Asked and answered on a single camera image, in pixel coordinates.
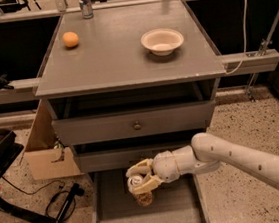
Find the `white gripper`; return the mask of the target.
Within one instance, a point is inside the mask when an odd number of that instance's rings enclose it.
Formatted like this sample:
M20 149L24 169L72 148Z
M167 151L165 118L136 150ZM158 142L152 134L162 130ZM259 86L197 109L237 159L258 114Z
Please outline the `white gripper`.
M156 175L139 176L153 173ZM174 155L170 151L157 154L154 159L143 159L126 171L128 190L132 194L144 194L156 189L161 183L178 180L180 173Z

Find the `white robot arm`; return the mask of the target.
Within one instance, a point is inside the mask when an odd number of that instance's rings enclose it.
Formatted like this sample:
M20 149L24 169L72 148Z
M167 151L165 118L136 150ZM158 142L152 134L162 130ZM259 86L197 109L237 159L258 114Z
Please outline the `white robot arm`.
M153 191L182 175L205 174L225 162L279 190L279 156L237 145L212 134L198 133L186 147L143 159L126 171L134 195Z

